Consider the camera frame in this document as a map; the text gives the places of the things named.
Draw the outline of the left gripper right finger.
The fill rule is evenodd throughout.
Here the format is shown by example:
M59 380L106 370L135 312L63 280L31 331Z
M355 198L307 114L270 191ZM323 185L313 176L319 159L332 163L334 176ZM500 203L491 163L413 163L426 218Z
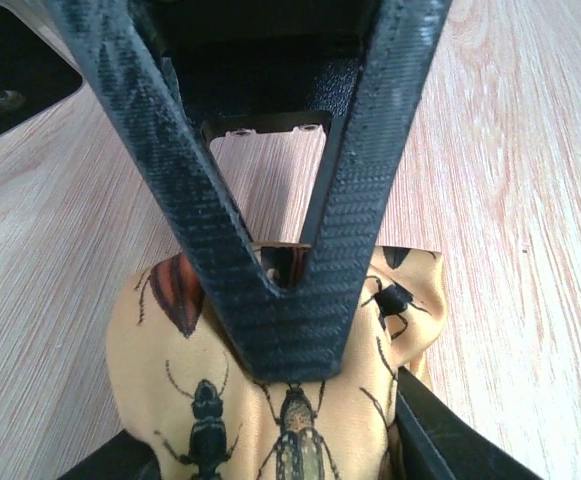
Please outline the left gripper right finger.
M404 367L398 372L396 425L407 479L539 479L463 422Z

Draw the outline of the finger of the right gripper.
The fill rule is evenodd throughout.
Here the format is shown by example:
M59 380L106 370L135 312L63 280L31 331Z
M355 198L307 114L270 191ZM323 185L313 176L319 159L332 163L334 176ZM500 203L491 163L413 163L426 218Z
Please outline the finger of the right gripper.
M152 191L243 366L265 381L339 372L399 161L450 9L379 6L338 146L306 219L298 284L269 280L209 145L187 121L129 14L132 1L50 1L47 10Z

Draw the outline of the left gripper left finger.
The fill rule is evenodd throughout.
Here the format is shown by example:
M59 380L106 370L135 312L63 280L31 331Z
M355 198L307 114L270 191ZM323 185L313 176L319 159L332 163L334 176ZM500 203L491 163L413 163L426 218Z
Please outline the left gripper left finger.
M59 480L160 480L149 445L122 430L59 477Z

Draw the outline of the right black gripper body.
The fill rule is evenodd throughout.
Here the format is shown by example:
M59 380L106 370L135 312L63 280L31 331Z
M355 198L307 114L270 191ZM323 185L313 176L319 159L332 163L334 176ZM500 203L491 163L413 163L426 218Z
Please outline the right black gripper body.
M339 145L376 1L132 1L129 14L206 143L322 130Z

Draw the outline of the yellow leopard print tie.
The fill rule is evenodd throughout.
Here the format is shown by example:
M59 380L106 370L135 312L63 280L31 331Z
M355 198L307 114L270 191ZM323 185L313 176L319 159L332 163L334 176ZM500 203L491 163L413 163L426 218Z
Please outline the yellow leopard print tie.
M401 479L400 367L428 379L446 322L441 254L378 247L341 373L266 383L238 365L183 255L121 290L106 357L123 427L165 479Z

